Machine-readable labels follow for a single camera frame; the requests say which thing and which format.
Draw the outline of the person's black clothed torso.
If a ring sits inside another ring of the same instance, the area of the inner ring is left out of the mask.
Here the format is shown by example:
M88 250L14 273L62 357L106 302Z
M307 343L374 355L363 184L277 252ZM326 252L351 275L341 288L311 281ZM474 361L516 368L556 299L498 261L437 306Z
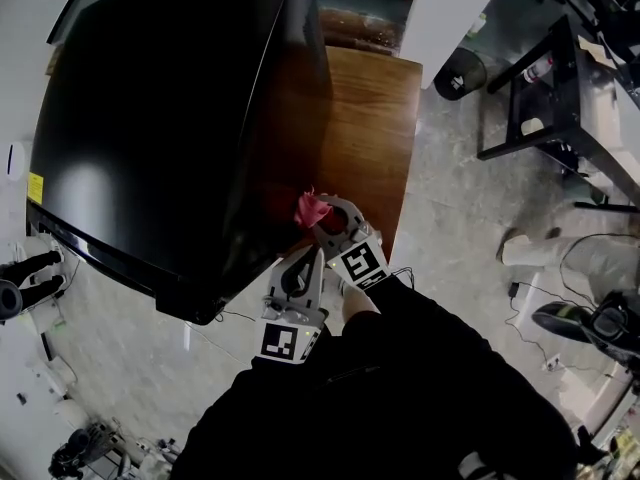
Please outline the person's black clothed torso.
M171 480L475 480L467 460L500 480L574 480L567 422L505 360L469 371L403 359L384 344L382 315L361 313L311 361L328 375L316 409L266 413L231 385L190 431Z

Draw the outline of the person's left forearm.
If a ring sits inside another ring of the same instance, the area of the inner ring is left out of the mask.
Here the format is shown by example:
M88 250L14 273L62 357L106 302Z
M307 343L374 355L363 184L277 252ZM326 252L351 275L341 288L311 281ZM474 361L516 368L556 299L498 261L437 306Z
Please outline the person's left forearm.
M308 412L317 408L318 392L328 380L322 366L290 364L256 356L239 373L232 391L246 402L257 402L266 413L276 410Z

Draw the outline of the black round device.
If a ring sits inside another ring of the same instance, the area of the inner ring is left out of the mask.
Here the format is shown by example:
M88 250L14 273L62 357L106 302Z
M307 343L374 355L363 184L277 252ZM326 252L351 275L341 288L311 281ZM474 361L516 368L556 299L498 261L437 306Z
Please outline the black round device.
M567 302L552 302L535 310L533 322L542 329L562 338L581 343L591 343L584 331L584 325L591 319L591 313L582 306Z

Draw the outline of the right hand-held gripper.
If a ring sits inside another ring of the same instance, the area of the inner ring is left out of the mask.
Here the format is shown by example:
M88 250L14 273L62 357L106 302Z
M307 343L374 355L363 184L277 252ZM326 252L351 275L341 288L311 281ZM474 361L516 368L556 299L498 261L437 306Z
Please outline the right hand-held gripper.
M350 235L364 222L357 206L337 196L320 195L318 199L330 206L330 212L312 227L324 255L334 256L327 261L327 266L347 285L361 291L389 278L390 269L378 231L371 229L364 236L364 230L357 229L356 240L342 244L345 235Z

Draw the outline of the black grey backpack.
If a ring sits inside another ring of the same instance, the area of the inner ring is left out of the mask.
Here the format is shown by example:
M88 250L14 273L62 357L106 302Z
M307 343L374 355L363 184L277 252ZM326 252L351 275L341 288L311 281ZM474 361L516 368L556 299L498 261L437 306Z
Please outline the black grey backpack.
M640 293L611 291L583 331L598 350L631 370L640 370Z

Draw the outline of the worn wooden ledge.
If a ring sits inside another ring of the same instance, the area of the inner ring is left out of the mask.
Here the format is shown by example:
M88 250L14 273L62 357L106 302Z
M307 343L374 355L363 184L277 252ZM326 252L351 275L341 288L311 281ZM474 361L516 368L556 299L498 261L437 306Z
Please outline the worn wooden ledge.
M321 8L321 28L327 46L397 57L404 27L369 14Z

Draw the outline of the black mesh trash basket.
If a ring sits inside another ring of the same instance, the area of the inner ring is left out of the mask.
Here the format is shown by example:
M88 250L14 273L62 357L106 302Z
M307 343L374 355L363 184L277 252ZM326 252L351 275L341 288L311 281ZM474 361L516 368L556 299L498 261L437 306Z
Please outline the black mesh trash basket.
M462 99L486 82L485 64L476 53L461 47L454 50L433 80L438 94L449 101Z

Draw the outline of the person's right forearm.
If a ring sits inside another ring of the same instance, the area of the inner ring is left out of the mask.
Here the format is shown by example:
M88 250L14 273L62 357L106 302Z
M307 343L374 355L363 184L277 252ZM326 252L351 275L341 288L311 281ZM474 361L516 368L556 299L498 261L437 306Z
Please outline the person's right forearm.
M382 315L385 346L401 358L442 359L469 371L505 365L475 329L397 277L387 277L365 294Z

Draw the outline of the black mini fridge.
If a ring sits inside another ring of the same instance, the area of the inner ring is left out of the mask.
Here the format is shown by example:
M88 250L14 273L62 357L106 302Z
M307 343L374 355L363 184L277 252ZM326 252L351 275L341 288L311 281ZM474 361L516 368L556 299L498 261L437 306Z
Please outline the black mini fridge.
M205 325L299 241L331 98L317 0L99 0L47 86L27 219Z

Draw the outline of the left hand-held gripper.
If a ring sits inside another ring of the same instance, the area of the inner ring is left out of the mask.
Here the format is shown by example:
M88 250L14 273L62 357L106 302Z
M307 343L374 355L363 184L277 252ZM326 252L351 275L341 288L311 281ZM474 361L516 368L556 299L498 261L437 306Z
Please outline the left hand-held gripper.
M307 360L328 317L319 308L323 276L324 252L319 246L298 249L273 268L270 297L263 299L256 321L257 357L286 364Z

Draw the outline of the wooden platform board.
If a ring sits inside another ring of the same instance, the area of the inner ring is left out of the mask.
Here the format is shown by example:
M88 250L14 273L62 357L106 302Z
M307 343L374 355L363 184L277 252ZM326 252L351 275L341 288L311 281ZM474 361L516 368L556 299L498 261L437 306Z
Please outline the wooden platform board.
M391 254L408 180L421 65L327 47L277 65L276 117L266 159L294 198L310 188L353 202Z

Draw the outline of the person's right shoe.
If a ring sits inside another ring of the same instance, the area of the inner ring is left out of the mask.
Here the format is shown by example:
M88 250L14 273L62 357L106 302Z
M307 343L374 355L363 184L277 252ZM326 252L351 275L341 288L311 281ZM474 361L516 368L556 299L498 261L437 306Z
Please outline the person's right shoe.
M345 281L340 282L339 289L342 296L341 312L344 322L348 322L360 312L378 312L365 292L350 286Z

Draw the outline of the black metal table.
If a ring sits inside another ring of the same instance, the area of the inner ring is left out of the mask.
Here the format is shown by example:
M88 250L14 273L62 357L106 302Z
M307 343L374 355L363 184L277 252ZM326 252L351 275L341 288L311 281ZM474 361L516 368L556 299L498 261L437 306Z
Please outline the black metal table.
M542 55L553 57L552 69L533 84L522 72ZM640 100L620 83L620 72L595 60L579 47L566 16L512 66L487 85L494 94L510 87L506 136L502 143L481 150L486 161L528 148L537 148L576 173L558 147L565 145L585 159L628 200L628 205L577 202L577 208L640 214Z

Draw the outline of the red-labelled white bottle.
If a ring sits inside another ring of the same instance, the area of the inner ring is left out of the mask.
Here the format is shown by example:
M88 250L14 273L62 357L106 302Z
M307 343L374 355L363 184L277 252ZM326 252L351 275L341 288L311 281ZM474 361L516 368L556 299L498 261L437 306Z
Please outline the red-labelled white bottle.
M552 66L553 57L550 53L546 53L525 68L522 76L527 83L533 84L542 79L552 69Z

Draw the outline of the pink cloth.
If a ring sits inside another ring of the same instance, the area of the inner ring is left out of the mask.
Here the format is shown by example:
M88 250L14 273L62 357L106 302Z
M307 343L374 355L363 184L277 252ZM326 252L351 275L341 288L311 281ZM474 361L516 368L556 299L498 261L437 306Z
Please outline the pink cloth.
M308 230L332 213L332 206L321 200L315 194L315 189L311 187L308 191L304 191L297 199L294 211L294 222L300 229Z

